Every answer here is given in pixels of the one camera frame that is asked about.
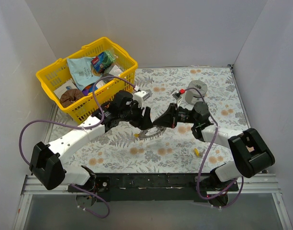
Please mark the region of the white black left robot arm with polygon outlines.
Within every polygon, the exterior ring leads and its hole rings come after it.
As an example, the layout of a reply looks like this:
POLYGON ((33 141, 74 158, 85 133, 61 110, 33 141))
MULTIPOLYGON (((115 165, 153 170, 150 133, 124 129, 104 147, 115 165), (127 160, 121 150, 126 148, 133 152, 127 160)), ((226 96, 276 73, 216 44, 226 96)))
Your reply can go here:
POLYGON ((30 171, 47 190, 55 189, 60 184, 76 184, 83 191, 91 191, 95 187, 94 172, 83 165, 66 166, 67 160, 91 140, 104 135, 120 122, 128 122, 143 131, 152 128, 150 107, 144 107, 144 101, 149 97, 146 91, 134 94, 119 91, 80 126, 48 144, 36 144, 30 171))

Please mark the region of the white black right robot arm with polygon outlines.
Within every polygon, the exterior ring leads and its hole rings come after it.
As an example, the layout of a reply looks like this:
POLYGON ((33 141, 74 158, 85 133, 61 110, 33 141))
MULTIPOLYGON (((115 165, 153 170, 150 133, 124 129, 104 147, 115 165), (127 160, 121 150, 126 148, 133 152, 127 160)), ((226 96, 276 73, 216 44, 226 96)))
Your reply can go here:
POLYGON ((275 163, 274 155, 256 129, 239 131, 217 127, 210 122, 210 116, 205 102, 197 102, 191 110, 171 103, 153 124, 175 128, 178 123, 189 123, 197 140, 231 150, 233 160, 211 170, 210 186, 214 190, 223 189, 227 181, 241 176, 251 178, 275 163))

